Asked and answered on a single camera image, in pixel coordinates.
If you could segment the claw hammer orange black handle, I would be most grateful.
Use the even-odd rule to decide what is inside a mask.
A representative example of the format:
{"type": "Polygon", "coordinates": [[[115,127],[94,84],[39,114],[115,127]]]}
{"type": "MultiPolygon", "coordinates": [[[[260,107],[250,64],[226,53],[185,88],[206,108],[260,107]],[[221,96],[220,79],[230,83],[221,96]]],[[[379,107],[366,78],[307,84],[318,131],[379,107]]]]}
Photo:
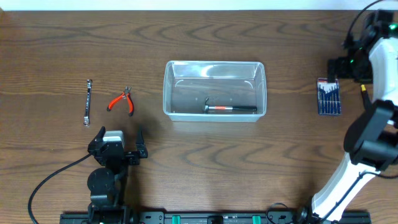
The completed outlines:
{"type": "Polygon", "coordinates": [[[257,111],[256,106],[220,106],[220,105],[209,105],[209,97],[205,99],[205,106],[203,109],[204,113],[209,113],[209,111],[257,111]]]}

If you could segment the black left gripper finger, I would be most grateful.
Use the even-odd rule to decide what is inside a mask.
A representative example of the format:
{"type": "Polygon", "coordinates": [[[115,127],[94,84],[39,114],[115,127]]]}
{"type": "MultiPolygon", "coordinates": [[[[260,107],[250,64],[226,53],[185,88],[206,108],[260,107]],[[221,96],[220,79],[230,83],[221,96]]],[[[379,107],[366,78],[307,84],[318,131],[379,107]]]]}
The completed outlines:
{"type": "Polygon", "coordinates": [[[104,126],[101,127],[97,135],[93,138],[93,140],[89,143],[89,146],[97,146],[103,142],[103,136],[106,132],[106,128],[104,126]]]}
{"type": "Polygon", "coordinates": [[[137,136],[136,136],[136,149],[139,152],[146,152],[146,144],[145,144],[144,137],[142,134],[142,129],[140,126],[138,128],[137,136]]]}

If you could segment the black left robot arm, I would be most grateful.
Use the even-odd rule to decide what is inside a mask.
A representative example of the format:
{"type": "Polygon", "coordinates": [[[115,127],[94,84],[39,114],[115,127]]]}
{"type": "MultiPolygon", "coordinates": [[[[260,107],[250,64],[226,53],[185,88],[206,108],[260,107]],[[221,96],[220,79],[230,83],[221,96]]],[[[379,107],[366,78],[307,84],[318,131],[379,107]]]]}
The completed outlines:
{"type": "Polygon", "coordinates": [[[148,157],[142,131],[136,135],[135,151],[124,150],[124,133],[107,131],[102,127],[88,145],[88,152],[100,164],[88,177],[91,203],[88,207],[89,224],[138,223],[132,208],[124,204],[128,169],[148,157]]]}

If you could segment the blue precision screwdriver set case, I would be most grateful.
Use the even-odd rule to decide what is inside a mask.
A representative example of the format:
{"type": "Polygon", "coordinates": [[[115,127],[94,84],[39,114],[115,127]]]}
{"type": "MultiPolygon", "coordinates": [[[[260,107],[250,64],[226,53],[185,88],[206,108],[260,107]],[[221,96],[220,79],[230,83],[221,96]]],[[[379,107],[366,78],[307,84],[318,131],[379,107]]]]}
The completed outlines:
{"type": "Polygon", "coordinates": [[[339,116],[341,114],[340,85],[337,79],[329,82],[327,78],[317,80],[318,114],[339,116]]]}

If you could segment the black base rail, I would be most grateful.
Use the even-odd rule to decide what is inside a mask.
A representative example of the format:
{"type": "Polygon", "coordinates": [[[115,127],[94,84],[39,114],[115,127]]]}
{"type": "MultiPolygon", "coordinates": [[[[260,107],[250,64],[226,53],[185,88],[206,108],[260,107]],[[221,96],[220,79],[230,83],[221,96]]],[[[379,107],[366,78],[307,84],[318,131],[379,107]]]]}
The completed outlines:
{"type": "Polygon", "coordinates": [[[265,213],[169,213],[135,212],[130,208],[65,212],[60,224],[289,224],[302,223],[295,212],[271,210],[265,213]]]}

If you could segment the clear plastic container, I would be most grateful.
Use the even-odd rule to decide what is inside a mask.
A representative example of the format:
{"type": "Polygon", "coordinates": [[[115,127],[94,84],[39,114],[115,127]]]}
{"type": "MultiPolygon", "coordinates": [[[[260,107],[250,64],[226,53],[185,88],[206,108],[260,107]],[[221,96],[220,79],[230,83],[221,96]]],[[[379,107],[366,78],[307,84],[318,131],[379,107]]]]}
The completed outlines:
{"type": "Polygon", "coordinates": [[[163,111],[172,121],[256,122],[267,112],[261,62],[172,60],[165,66],[163,111]],[[209,105],[256,106],[257,111],[209,111],[209,105]]]}

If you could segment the silver combination wrench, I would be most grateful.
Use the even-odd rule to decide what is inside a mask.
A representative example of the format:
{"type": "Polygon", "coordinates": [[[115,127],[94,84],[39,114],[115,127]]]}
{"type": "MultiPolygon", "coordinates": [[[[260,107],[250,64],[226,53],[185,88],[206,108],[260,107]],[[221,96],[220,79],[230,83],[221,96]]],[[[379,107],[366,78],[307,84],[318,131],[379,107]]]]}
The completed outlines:
{"type": "Polygon", "coordinates": [[[86,93],[86,105],[85,105],[85,115],[83,117],[84,126],[88,127],[90,125],[90,103],[91,103],[91,89],[92,89],[92,80],[87,80],[87,93],[86,93]]]}

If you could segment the black yellow screwdriver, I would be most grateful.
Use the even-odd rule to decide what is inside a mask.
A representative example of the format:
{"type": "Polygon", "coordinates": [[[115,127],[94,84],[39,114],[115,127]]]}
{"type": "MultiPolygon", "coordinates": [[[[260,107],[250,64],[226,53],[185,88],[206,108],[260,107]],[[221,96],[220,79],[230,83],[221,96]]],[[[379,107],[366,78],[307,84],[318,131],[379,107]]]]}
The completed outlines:
{"type": "Polygon", "coordinates": [[[371,103],[370,97],[368,95],[368,91],[367,91],[365,85],[363,85],[363,84],[361,84],[361,97],[363,100],[364,109],[367,110],[372,105],[372,103],[371,103]]]}

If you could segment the red handled cutting pliers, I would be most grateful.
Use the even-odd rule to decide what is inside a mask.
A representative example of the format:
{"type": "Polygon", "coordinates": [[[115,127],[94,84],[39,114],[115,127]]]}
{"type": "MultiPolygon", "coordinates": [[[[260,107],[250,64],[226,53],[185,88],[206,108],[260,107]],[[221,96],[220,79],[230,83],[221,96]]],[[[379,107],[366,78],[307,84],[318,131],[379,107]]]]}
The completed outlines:
{"type": "Polygon", "coordinates": [[[115,104],[117,104],[119,101],[121,101],[122,99],[126,99],[127,103],[129,105],[129,116],[133,116],[134,114],[134,103],[131,99],[131,87],[130,86],[126,86],[125,89],[123,90],[123,92],[116,98],[114,98],[107,106],[106,110],[107,111],[111,111],[112,108],[115,106],[115,104]]]}

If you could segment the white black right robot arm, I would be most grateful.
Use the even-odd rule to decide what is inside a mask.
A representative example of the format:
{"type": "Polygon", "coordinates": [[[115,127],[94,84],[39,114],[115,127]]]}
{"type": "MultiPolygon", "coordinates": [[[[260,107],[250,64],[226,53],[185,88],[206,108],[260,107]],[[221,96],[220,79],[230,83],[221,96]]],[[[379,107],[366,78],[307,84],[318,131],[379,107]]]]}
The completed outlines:
{"type": "Polygon", "coordinates": [[[361,37],[348,32],[347,56],[328,61],[326,88],[318,87],[318,105],[337,111],[338,79],[361,84],[364,112],[348,128],[344,157],[324,188],[310,198],[292,223],[370,223],[368,212],[345,208],[373,178],[385,179],[389,166],[397,164],[397,23],[394,12],[376,10],[364,20],[361,37]]]}

